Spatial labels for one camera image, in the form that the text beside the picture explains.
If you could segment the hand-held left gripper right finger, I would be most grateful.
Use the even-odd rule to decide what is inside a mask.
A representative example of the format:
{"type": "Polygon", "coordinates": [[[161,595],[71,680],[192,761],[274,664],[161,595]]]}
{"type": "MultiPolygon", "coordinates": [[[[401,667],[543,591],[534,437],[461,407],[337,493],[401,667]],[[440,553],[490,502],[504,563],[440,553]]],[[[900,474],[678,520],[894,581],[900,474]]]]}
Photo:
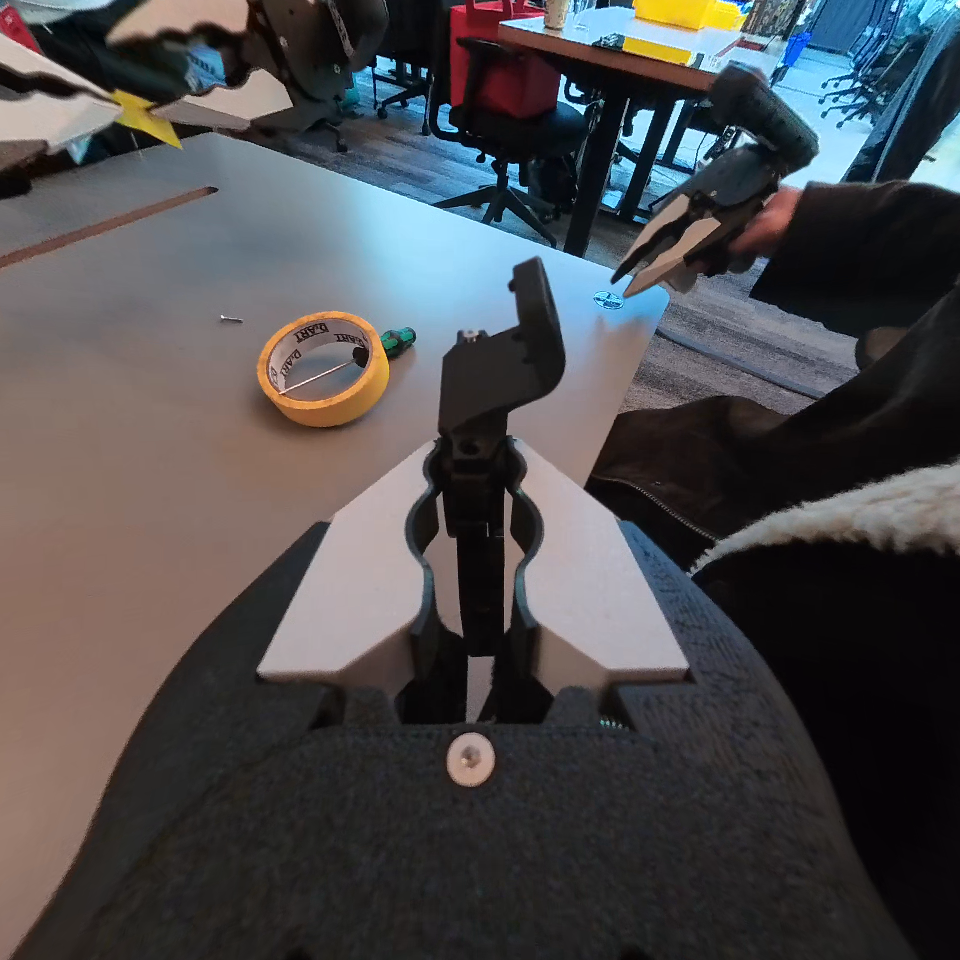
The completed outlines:
{"type": "Polygon", "coordinates": [[[616,516],[523,440],[520,488],[544,536],[524,575],[539,626],[533,676],[550,694],[683,682],[690,664],[616,516]]]}

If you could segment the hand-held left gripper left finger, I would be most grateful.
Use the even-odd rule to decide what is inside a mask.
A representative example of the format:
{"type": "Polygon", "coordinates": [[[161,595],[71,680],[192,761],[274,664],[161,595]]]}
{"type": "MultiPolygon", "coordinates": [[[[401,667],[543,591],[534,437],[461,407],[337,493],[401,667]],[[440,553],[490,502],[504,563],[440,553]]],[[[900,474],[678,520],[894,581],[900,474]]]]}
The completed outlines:
{"type": "Polygon", "coordinates": [[[439,530],[429,476],[438,442],[395,466],[329,523],[258,667],[273,683],[373,688],[425,681],[441,645],[426,558],[439,530]]]}

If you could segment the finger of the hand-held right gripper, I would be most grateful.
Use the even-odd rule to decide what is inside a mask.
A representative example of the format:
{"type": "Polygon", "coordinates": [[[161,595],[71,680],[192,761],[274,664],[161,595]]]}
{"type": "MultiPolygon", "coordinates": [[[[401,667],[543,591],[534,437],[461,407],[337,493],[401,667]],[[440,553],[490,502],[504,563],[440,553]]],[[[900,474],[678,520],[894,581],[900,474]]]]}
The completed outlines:
{"type": "Polygon", "coordinates": [[[631,276],[631,284],[661,284],[686,266],[686,257],[710,236],[710,218],[692,198],[678,194],[642,229],[610,279],[617,284],[631,276]]]}
{"type": "Polygon", "coordinates": [[[633,278],[629,275],[630,280],[624,290],[624,298],[638,297],[656,286],[664,287],[670,292],[680,295],[689,294],[699,277],[699,273],[693,268],[694,264],[706,263],[712,258],[719,257],[736,230],[732,222],[726,223],[714,216],[706,217],[709,218],[709,236],[685,258],[685,266],[669,274],[666,281],[660,284],[632,284],[631,280],[633,278]]]}

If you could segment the yellow masking tape roll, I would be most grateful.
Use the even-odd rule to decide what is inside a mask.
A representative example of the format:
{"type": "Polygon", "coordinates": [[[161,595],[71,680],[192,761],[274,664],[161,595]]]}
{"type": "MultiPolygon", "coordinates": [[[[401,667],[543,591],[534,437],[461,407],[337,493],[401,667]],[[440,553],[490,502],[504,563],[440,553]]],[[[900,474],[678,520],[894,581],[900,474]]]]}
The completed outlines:
{"type": "Polygon", "coordinates": [[[297,319],[277,331],[257,362],[257,378],[265,397],[289,421],[311,428],[352,423],[368,414],[385,394],[391,362],[375,328],[366,319],[340,311],[323,311],[297,319]],[[333,345],[366,353],[366,365],[345,390],[321,400],[292,396],[289,378],[306,354],[333,345]]]}

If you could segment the black curved plastic part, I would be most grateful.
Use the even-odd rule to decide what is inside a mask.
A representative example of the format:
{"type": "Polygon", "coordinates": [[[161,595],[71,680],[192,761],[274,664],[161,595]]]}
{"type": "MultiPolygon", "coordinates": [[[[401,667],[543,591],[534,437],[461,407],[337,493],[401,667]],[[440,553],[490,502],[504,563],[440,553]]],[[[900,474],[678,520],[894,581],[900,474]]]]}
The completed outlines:
{"type": "Polygon", "coordinates": [[[513,268],[508,285],[517,324],[444,355],[438,435],[506,435],[512,412],[547,397],[567,366],[565,341],[545,265],[535,257],[513,268]]]}

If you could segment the person's right forearm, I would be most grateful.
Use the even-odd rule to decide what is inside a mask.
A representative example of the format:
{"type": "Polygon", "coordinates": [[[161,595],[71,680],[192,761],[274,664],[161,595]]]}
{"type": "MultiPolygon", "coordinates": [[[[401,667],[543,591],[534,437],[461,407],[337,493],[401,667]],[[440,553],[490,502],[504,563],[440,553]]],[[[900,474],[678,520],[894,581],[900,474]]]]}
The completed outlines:
{"type": "Polygon", "coordinates": [[[922,183],[810,184],[750,291],[859,337],[928,316],[958,324],[959,196],[922,183]]]}

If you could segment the grey desk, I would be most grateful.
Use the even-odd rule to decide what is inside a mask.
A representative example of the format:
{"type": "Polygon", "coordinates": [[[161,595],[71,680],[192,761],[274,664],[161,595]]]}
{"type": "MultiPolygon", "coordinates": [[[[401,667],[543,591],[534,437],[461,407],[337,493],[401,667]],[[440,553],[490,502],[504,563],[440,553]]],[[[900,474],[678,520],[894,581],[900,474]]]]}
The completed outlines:
{"type": "Polygon", "coordinates": [[[579,484],[669,299],[601,309],[612,268],[217,134],[44,179],[1,216],[9,958],[162,682],[313,523],[435,438],[442,358],[458,330],[516,323],[516,265],[542,259],[567,367],[510,428],[579,484]],[[417,341],[369,414],[311,429],[257,363],[329,310],[417,341]]]}

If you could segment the person's right hand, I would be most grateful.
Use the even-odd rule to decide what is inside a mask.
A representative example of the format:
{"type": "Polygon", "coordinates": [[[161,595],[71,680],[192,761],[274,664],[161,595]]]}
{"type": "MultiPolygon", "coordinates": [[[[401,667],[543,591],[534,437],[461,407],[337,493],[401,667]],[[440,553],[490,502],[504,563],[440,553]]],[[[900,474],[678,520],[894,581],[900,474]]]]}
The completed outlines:
{"type": "Polygon", "coordinates": [[[805,191],[781,187],[767,200],[762,210],[730,242],[734,258],[773,258],[794,218],[805,191]]]}

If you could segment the black office chair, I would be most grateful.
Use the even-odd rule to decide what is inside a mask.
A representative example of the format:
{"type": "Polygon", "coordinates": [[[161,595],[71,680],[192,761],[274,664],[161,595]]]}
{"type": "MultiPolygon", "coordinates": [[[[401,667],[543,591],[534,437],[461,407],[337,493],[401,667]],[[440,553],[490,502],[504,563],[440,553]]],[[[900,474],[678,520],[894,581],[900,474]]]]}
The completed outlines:
{"type": "Polygon", "coordinates": [[[482,38],[460,38],[457,44],[467,56],[463,101],[460,105],[452,104],[452,55],[449,54],[446,64],[437,61],[433,70],[428,127],[440,141],[455,143],[491,158],[496,183],[437,201],[434,208],[485,208],[484,225],[501,223],[504,213],[509,211],[556,249],[558,241],[546,227],[557,216],[555,208],[511,186],[509,169],[516,166],[521,184],[526,186],[531,163],[573,158],[589,135],[589,124],[582,113],[565,103],[532,119],[518,119],[482,106],[483,83],[493,68],[512,65],[520,59],[520,54],[497,41],[482,38]]]}
{"type": "Polygon", "coordinates": [[[930,38],[928,31],[901,40],[888,37],[872,57],[865,57],[850,74],[826,81],[822,89],[834,90],[819,100],[819,106],[825,106],[820,117],[826,119],[839,112],[837,129],[854,121],[877,121],[918,66],[930,38]]]}
{"type": "Polygon", "coordinates": [[[437,2],[388,1],[387,8],[388,30],[370,68],[373,107],[377,118],[386,121],[390,107],[405,110],[422,98],[421,134],[428,137],[437,2]]]}

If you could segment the yellow flat box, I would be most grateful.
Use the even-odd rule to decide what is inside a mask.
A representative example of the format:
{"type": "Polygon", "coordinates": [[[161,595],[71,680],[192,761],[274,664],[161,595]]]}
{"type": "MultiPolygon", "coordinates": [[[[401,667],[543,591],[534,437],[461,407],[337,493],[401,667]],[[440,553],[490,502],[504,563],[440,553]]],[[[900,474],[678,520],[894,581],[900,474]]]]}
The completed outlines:
{"type": "Polygon", "coordinates": [[[702,58],[702,52],[628,35],[624,35],[621,49],[632,56],[682,67],[696,68],[695,63],[698,63],[698,58],[702,58]]]}

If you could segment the yellow plastic bin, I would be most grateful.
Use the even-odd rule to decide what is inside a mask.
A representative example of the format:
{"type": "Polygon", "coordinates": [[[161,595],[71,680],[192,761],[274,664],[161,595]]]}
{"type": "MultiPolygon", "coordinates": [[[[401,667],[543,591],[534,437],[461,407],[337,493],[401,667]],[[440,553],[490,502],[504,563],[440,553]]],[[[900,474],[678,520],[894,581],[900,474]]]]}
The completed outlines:
{"type": "Polygon", "coordinates": [[[748,19],[738,3],[727,1],[633,1],[632,8],[638,20],[690,32],[740,32],[748,19]]]}

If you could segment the red bag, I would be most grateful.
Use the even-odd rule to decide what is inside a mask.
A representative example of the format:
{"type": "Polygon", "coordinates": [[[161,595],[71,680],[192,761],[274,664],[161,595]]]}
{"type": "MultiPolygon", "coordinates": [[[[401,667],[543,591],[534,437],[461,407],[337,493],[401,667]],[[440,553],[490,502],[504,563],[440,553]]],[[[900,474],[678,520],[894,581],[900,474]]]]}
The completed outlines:
{"type": "MultiPolygon", "coordinates": [[[[467,99],[471,69],[481,63],[467,41],[498,42],[503,22],[523,21],[544,15],[542,2],[465,1],[452,6],[449,19],[450,105],[462,107],[467,99]]],[[[528,120],[556,109],[561,83],[557,69],[534,54],[508,49],[486,59],[483,77],[474,97],[482,111],[528,120]]]]}

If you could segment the wooden table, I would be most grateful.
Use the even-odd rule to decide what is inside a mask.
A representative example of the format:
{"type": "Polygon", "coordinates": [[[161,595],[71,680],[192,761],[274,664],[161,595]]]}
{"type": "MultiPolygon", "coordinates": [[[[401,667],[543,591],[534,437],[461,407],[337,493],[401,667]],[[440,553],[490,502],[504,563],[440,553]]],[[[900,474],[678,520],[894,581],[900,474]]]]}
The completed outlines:
{"type": "Polygon", "coordinates": [[[562,32],[546,30],[542,17],[504,22],[498,38],[510,48],[538,55],[580,90],[600,94],[602,107],[586,141],[579,194],[563,244],[563,250],[577,258],[583,258],[590,245],[629,107],[651,114],[629,186],[613,211],[631,224],[638,216],[649,216],[642,209],[642,196],[677,105],[702,99],[731,62],[772,77],[787,45],[784,39],[741,31],[689,31],[649,23],[627,6],[595,8],[586,14],[582,29],[567,25],[562,32]],[[702,52],[702,57],[692,68],[626,54],[621,49],[624,36],[702,52]]]}

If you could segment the yellow tape strip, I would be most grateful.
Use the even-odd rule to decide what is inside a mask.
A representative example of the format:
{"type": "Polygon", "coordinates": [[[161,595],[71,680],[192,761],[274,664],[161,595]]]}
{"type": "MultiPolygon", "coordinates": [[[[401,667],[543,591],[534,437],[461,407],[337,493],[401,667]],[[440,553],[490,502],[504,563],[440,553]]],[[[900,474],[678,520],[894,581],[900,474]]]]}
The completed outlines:
{"type": "Polygon", "coordinates": [[[110,97],[121,109],[116,124],[145,134],[176,150],[184,149],[173,124],[154,114],[155,103],[120,89],[112,91],[110,97]]]}

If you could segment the green handled screwdriver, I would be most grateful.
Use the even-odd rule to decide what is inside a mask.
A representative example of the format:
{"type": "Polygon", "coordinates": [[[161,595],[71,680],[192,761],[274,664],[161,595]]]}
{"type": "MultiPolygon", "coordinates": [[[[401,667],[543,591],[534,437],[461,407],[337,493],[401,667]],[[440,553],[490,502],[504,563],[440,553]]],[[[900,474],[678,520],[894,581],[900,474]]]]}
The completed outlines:
{"type": "MultiPolygon", "coordinates": [[[[401,329],[391,329],[386,331],[380,337],[380,343],[388,360],[393,361],[403,354],[406,354],[417,342],[418,334],[412,327],[403,327],[401,329]]],[[[316,383],[324,378],[337,375],[345,369],[356,367],[358,369],[366,368],[369,363],[370,352],[362,346],[356,346],[349,361],[343,362],[338,366],[332,366],[329,369],[317,373],[311,377],[302,379],[285,389],[279,391],[280,396],[287,396],[302,387],[316,383]]]]}

